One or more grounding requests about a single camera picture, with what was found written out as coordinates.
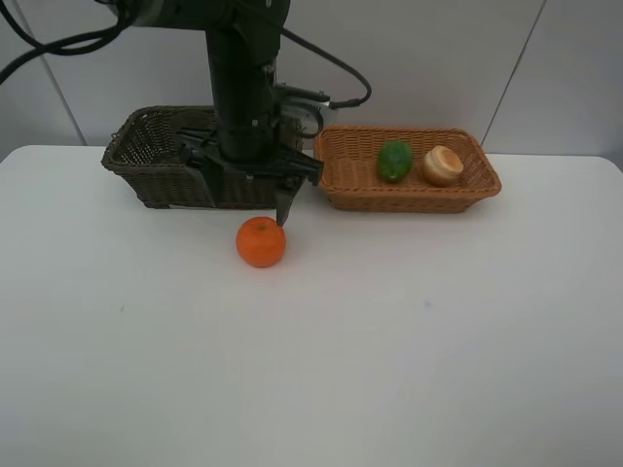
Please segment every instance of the wicker basket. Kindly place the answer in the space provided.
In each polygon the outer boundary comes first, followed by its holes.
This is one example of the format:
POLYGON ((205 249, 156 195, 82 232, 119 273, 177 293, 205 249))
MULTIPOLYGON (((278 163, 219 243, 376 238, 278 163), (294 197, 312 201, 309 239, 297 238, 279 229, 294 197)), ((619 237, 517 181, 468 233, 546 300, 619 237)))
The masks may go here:
MULTIPOLYGON (((149 107, 129 116, 113 135, 102 165, 123 177, 147 207, 211 207, 206 193, 181 163, 174 132, 183 127, 214 127, 211 107, 149 107)), ((284 121, 282 140, 300 150, 295 121, 284 121)), ((223 209, 275 208, 275 182, 224 175, 223 209)))
POLYGON ((501 190, 478 142, 460 129, 329 126, 316 138, 314 153, 324 161, 320 188, 339 209, 456 213, 501 190), (391 185, 379 179, 376 161, 383 143, 396 140, 409 143, 415 159, 407 178, 391 185), (452 149, 463 162, 454 186, 432 187, 421 177, 423 156, 437 145, 452 149))

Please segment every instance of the orange wicker basket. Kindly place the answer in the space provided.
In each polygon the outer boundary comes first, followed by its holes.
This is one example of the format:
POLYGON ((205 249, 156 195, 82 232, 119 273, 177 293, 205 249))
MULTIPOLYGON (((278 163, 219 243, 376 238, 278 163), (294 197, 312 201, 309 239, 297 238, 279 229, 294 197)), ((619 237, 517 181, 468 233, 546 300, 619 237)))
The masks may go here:
POLYGON ((456 213, 502 188, 478 142, 461 129, 328 126, 315 139, 314 154, 324 161, 320 188, 339 209, 456 213), (404 141, 413 150, 413 168, 397 185, 377 176, 377 155, 386 141, 404 141), (421 176, 424 155, 438 145, 455 151, 464 166, 447 188, 432 187, 421 176))

